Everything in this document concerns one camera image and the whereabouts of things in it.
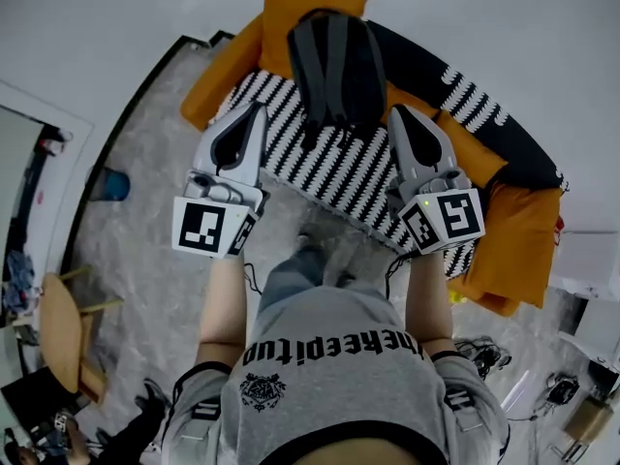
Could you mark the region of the pile of blue clothes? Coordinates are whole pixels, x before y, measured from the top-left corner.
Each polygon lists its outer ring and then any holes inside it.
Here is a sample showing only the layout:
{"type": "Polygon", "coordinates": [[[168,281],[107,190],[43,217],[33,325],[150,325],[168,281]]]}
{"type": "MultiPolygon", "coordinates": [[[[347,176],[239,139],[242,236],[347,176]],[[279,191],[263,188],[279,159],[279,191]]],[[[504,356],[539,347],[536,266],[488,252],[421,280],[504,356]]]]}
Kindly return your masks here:
{"type": "Polygon", "coordinates": [[[32,309],[35,301],[34,268],[29,255],[12,250],[5,260],[9,279],[3,292],[3,304],[13,314],[21,315],[32,309]]]}

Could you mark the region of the white cabinet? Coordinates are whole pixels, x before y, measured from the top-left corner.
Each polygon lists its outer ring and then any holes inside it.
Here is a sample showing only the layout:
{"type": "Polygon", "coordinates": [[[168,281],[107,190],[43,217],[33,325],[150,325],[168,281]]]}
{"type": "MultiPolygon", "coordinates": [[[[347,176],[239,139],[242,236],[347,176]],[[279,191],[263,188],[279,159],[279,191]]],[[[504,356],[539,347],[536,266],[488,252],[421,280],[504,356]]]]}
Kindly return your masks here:
{"type": "Polygon", "coordinates": [[[620,302],[620,232],[565,232],[549,286],[586,299],[620,302]]]}

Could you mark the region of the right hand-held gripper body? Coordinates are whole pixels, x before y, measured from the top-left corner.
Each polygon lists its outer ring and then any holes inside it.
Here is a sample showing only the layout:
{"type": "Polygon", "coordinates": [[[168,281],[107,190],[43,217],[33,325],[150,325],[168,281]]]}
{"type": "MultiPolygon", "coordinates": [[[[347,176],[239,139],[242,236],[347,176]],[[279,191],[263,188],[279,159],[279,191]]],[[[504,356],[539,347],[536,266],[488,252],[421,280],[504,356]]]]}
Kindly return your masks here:
{"type": "Polygon", "coordinates": [[[477,190],[463,170],[448,170],[424,183],[410,197],[391,182],[386,196],[390,213],[406,228],[417,252],[428,255],[460,246],[485,234],[477,190]]]}

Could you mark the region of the blue waste bin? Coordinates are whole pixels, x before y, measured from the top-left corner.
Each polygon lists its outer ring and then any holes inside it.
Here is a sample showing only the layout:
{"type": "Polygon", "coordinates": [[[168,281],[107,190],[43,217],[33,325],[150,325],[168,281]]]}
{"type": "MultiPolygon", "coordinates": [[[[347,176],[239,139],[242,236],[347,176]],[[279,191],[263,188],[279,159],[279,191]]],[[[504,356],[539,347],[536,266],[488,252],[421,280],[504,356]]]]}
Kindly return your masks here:
{"type": "Polygon", "coordinates": [[[91,202],[122,202],[129,196],[130,189],[130,178],[125,172],[103,167],[88,199],[91,202]]]}

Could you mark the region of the person's blue jeans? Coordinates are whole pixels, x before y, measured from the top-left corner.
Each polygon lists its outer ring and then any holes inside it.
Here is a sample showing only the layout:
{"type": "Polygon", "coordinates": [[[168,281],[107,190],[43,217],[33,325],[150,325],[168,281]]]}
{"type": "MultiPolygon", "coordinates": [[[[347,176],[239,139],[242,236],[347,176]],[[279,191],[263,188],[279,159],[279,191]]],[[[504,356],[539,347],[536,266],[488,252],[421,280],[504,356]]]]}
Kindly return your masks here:
{"type": "Polygon", "coordinates": [[[261,315],[267,308],[298,296],[324,300],[343,300],[347,297],[388,302],[379,291],[356,280],[350,280],[341,286],[326,286],[326,264],[327,254],[321,245],[296,249],[288,259],[276,265],[268,274],[257,314],[261,315]]]}

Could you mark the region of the cardboard box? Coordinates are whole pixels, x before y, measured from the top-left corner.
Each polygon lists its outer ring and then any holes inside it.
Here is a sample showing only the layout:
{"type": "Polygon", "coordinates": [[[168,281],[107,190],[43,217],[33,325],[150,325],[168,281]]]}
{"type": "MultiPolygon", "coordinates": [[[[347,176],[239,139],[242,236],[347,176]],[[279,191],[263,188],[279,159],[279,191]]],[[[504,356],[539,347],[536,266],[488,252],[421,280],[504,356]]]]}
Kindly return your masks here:
{"type": "Polygon", "coordinates": [[[583,446],[591,445],[611,421],[613,414],[608,403],[588,395],[573,411],[563,431],[583,446]]]}

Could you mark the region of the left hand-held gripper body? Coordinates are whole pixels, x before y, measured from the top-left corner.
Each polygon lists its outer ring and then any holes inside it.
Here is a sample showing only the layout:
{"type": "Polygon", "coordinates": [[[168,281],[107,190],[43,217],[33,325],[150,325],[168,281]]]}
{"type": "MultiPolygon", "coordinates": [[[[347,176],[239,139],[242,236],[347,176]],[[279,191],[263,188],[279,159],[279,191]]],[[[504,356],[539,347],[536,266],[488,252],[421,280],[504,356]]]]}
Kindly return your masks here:
{"type": "Polygon", "coordinates": [[[190,171],[183,195],[173,201],[171,247],[210,258],[237,257],[268,199],[259,186],[190,171]]]}

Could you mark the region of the medium orange cushion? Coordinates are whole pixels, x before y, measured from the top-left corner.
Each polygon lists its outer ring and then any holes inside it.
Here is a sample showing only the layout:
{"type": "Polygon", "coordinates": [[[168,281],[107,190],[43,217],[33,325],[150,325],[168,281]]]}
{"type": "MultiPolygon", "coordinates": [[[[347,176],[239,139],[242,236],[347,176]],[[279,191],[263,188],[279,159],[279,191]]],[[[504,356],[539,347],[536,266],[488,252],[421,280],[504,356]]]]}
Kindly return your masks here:
{"type": "Polygon", "coordinates": [[[462,127],[446,110],[440,110],[435,123],[448,135],[457,165],[481,188],[508,164],[462,127]]]}

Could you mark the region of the person's right forearm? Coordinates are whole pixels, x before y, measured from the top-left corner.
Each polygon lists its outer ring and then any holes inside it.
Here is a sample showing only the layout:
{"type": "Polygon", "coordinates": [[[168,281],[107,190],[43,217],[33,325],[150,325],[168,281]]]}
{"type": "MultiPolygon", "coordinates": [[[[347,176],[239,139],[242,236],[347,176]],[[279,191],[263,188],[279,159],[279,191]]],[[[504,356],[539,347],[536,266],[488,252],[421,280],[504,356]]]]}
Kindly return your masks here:
{"type": "Polygon", "coordinates": [[[443,256],[433,253],[413,259],[405,327],[430,356],[455,350],[450,306],[443,256]]]}

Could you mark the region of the wooden chair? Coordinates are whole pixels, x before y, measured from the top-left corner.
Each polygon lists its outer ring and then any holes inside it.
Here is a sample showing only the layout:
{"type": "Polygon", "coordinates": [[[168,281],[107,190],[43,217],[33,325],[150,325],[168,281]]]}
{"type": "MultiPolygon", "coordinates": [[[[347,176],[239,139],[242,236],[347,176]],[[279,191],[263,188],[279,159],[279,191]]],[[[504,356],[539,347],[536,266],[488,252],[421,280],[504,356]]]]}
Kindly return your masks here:
{"type": "Polygon", "coordinates": [[[39,300],[39,346],[46,367],[63,389],[100,405],[107,393],[108,378],[87,360],[95,315],[124,300],[118,297],[78,306],[67,282],[89,271],[89,266],[82,266],[62,274],[45,274],[39,300]]]}

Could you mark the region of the black backpack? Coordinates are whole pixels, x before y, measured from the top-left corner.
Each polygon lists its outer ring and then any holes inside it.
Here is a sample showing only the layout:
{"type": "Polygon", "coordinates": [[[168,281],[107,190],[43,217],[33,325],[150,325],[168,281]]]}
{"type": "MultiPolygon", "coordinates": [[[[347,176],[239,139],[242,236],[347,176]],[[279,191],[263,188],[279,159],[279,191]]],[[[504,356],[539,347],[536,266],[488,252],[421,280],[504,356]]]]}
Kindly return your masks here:
{"type": "Polygon", "coordinates": [[[294,82],[305,110],[301,147],[313,150],[325,128],[368,142],[387,108],[382,54],[369,24],[334,9],[303,15],[287,35],[294,82]]]}

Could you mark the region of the person's left forearm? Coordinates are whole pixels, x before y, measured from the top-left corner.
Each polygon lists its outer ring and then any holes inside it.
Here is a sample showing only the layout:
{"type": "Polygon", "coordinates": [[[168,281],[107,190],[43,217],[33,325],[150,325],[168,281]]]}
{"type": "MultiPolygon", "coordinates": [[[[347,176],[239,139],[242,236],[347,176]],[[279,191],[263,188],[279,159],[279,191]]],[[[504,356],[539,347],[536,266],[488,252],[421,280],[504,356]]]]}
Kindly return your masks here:
{"type": "Polygon", "coordinates": [[[246,327],[244,258],[214,259],[205,289],[195,364],[216,361],[234,367],[246,347],[246,327]]]}

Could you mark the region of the person's grey printed shirt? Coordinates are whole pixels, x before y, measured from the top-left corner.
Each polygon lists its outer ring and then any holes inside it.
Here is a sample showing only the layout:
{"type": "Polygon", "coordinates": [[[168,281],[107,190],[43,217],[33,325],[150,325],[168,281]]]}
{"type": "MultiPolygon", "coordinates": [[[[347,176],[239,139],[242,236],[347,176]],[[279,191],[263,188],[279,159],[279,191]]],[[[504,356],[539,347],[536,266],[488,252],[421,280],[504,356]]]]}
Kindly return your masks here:
{"type": "Polygon", "coordinates": [[[496,465],[510,428],[469,359],[428,354],[382,298],[319,287],[262,311],[235,365],[176,382],[162,464],[293,465],[359,438],[421,465],[496,465]]]}

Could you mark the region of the small orange cushion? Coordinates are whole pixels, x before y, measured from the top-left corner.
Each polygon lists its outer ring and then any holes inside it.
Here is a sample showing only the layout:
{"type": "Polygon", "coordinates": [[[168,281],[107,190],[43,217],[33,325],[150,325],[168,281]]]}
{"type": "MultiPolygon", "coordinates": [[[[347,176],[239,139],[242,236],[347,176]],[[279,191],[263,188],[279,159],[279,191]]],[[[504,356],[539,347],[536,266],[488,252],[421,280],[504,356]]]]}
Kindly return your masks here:
{"type": "Polygon", "coordinates": [[[438,108],[431,107],[429,104],[419,99],[418,97],[395,87],[390,82],[387,82],[386,100],[387,108],[381,119],[381,122],[385,125],[388,124],[388,114],[395,105],[404,105],[407,107],[411,107],[420,111],[426,117],[431,119],[433,119],[440,111],[438,108]]]}

